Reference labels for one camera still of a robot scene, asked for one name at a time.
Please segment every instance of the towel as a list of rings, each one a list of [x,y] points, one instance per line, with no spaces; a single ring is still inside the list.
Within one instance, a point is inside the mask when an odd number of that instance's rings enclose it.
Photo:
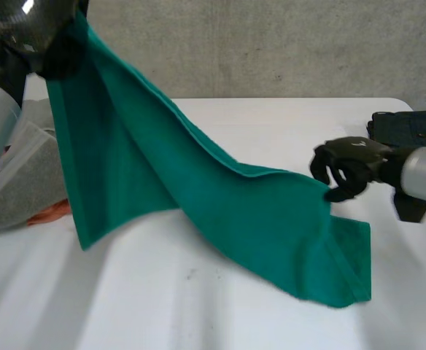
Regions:
[[[181,208],[226,257],[301,300],[370,300],[369,225],[332,217],[326,185],[236,162],[83,15],[69,30],[88,36],[84,62],[47,87],[83,249],[135,217]]]
[[[0,159],[0,230],[67,199],[49,100],[25,101]]]

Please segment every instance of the orange object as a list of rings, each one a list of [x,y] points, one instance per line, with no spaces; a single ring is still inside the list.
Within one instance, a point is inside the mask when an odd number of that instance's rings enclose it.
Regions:
[[[61,217],[72,214],[69,200],[65,199],[41,211],[27,221],[27,226],[53,222]]]

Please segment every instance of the table surface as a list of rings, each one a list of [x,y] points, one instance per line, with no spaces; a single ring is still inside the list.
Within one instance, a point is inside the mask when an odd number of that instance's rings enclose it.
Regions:
[[[39,85],[28,97],[44,97]],[[237,160],[310,174],[313,148],[365,135],[390,98],[176,100]],[[396,220],[373,184],[333,213],[372,226],[373,300],[301,302],[206,244],[181,211],[80,250],[71,217],[0,233],[0,349],[426,349],[426,221]]]

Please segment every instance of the dark blue cloth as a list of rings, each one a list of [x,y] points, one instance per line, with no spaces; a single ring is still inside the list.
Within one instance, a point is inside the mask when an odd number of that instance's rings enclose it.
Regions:
[[[426,111],[377,112],[367,130],[371,139],[391,147],[426,147]]]

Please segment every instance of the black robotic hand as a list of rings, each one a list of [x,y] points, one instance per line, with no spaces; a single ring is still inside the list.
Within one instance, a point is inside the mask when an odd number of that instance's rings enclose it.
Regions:
[[[426,148],[391,149],[363,137],[345,137],[318,146],[310,170],[315,179],[329,185],[330,169],[338,186],[325,193],[326,201],[338,203],[353,199],[369,182],[381,182],[395,189],[392,201],[398,218],[404,222],[421,222],[426,215],[426,199],[423,199],[426,196],[422,191],[417,197],[412,195],[418,193],[419,183],[412,182],[413,185],[408,186],[406,174],[415,175],[417,179],[419,173],[420,180],[426,178],[423,167],[413,166],[420,164],[418,155],[424,152]]]
[[[330,184],[328,169],[338,185],[328,190],[325,200],[342,202],[362,193],[369,182],[379,181],[379,169],[391,153],[388,146],[363,137],[327,141],[315,149],[312,176]]]

